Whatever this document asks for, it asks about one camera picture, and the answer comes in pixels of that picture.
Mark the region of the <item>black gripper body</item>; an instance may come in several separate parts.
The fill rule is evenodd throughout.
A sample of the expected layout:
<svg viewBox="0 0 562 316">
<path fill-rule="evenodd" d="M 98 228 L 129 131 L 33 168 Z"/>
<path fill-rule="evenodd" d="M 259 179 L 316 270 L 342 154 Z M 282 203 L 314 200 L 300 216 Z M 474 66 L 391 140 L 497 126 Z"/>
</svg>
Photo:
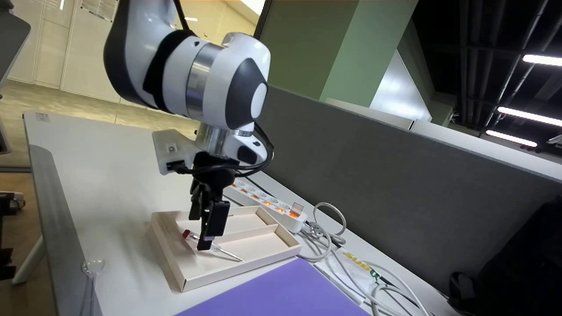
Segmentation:
<svg viewBox="0 0 562 316">
<path fill-rule="evenodd" d="M 238 163 L 235 160 L 217 158 L 205 151 L 196 152 L 191 167 L 191 198 L 221 200 L 223 189 L 233 182 L 237 168 Z"/>
</svg>

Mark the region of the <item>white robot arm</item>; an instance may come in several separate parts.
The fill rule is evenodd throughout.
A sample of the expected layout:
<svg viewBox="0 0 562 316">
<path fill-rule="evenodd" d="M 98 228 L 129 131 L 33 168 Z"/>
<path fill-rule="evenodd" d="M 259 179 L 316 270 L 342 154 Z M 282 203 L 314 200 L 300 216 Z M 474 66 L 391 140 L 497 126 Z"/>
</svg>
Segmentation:
<svg viewBox="0 0 562 316">
<path fill-rule="evenodd" d="M 240 31 L 207 42 L 172 24 L 180 14 L 179 0 L 117 0 L 103 65 L 121 98 L 198 123 L 186 151 L 166 156 L 163 168 L 193 177 L 189 216 L 200 223 L 196 247 L 205 251 L 226 226 L 223 189 L 272 158 L 256 124 L 270 51 Z"/>
</svg>

